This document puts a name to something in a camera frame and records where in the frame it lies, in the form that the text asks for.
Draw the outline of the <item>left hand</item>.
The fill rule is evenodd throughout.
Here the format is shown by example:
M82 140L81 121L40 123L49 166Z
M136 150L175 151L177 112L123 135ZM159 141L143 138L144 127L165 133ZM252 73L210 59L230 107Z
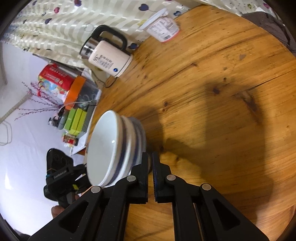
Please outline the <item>left hand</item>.
M51 208L51 214L52 214L52 217L53 218L56 218L60 213L62 213L63 211L65 210L65 208L63 208L62 206L60 205L56 205L56 206L53 206Z

